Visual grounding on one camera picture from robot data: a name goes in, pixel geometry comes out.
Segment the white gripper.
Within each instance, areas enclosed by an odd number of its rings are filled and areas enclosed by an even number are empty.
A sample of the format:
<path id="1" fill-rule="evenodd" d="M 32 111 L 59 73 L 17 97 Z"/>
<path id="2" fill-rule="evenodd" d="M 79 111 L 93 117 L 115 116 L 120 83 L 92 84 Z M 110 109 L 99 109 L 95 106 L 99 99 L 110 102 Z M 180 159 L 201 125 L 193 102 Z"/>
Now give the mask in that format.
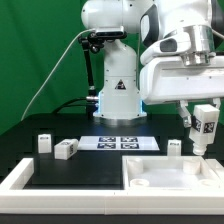
<path id="1" fill-rule="evenodd" d="M 164 41 L 154 43 L 140 57 L 141 100 L 147 105 L 178 101 L 176 108 L 183 126 L 190 128 L 187 101 L 224 97 L 224 56 L 211 53 L 208 66 L 185 66 L 179 53 L 189 45 L 184 47 L 179 42 L 176 52 L 162 52 L 160 44 Z"/>

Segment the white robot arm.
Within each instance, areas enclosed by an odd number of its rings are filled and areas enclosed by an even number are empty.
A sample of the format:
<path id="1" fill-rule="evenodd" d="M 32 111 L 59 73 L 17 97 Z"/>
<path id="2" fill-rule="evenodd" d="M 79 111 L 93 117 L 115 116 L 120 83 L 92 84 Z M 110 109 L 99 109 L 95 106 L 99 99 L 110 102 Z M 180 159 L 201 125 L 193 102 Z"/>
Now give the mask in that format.
<path id="1" fill-rule="evenodd" d="M 104 52 L 104 86 L 93 118 L 109 125 L 144 119 L 142 106 L 224 98 L 223 30 L 217 0 L 88 0 L 81 12 L 93 52 Z"/>

